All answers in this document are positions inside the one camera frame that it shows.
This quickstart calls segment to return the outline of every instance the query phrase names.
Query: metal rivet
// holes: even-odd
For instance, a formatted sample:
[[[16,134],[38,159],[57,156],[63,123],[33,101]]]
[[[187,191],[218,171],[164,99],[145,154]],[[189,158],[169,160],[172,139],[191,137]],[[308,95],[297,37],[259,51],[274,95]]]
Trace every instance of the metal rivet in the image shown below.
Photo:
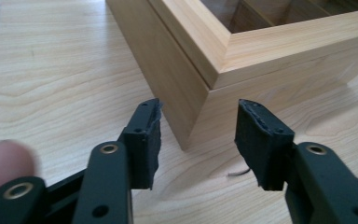
[[[327,150],[324,147],[319,147],[315,145],[309,145],[307,146],[307,150],[313,154],[317,155],[325,155],[327,153]]]
[[[103,146],[101,147],[101,152],[103,154],[110,154],[110,153],[114,153],[118,150],[118,146],[116,145],[106,145],[106,146]]]
[[[8,200],[18,199],[30,192],[33,187],[34,185],[29,182],[17,184],[5,191],[4,198]]]

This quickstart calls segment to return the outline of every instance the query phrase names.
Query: wire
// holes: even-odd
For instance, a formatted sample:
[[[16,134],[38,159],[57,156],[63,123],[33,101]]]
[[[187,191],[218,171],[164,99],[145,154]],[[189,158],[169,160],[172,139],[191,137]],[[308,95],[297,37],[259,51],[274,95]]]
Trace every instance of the wire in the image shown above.
[[[235,173],[228,173],[227,177],[234,177],[234,176],[240,176],[240,175],[246,175],[251,171],[251,168],[244,170],[244,171],[240,171],[240,172],[235,172]]]

